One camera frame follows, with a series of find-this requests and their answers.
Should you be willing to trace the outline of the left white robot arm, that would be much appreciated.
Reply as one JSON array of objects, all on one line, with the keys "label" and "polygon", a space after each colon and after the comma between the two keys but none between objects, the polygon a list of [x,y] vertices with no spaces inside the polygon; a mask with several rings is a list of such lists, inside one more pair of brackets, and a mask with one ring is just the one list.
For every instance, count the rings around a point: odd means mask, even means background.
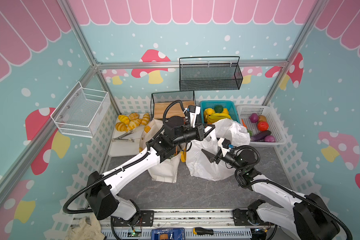
[{"label": "left white robot arm", "polygon": [[118,196],[119,191],[146,170],[174,155],[182,144],[203,141],[215,129],[214,125],[198,124],[201,108],[176,100],[163,113],[162,127],[145,143],[136,156],[111,171],[90,174],[87,185],[71,196],[63,205],[69,215],[93,213],[97,220],[120,218],[130,226],[142,217],[132,200]]}]

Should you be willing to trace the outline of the white canvas tote bag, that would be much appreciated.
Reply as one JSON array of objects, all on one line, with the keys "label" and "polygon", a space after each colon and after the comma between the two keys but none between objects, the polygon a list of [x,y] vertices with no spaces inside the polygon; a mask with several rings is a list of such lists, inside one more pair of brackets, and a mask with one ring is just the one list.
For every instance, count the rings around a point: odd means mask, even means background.
[{"label": "white canvas tote bag", "polygon": [[[142,152],[146,147],[146,142],[149,141],[163,126],[163,122],[153,119],[143,127],[141,140],[139,143],[139,152]],[[177,147],[175,154],[168,159],[148,169],[153,181],[173,183],[177,182],[178,167],[181,161],[180,147]]]}]

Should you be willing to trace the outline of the white plastic grocery bag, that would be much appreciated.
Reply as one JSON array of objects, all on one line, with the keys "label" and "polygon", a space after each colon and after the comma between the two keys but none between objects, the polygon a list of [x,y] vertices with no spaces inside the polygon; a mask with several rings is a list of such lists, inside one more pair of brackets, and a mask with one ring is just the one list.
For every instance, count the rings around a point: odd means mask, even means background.
[{"label": "white plastic grocery bag", "polygon": [[227,168],[223,161],[219,164],[211,163],[202,150],[215,156],[219,150],[219,138],[231,141],[235,147],[249,145],[250,134],[246,127],[230,119],[219,120],[214,126],[215,129],[203,141],[192,141],[191,150],[187,153],[186,165],[193,177],[221,181],[232,176],[235,169]]}]

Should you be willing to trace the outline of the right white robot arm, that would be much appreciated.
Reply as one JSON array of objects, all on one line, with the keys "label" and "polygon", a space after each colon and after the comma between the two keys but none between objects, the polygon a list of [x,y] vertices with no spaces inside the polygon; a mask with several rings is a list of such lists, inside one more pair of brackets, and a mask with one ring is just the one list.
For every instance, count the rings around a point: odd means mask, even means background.
[{"label": "right white robot arm", "polygon": [[333,240],[344,231],[348,240],[351,230],[331,213],[317,194],[305,195],[278,184],[255,169],[261,160],[260,153],[252,146],[234,147],[227,139],[218,140],[218,151],[213,154],[202,150],[213,163],[224,162],[235,169],[235,179],[243,189],[261,194],[277,206],[257,200],[248,206],[248,221],[275,224],[288,231],[295,240]]}]

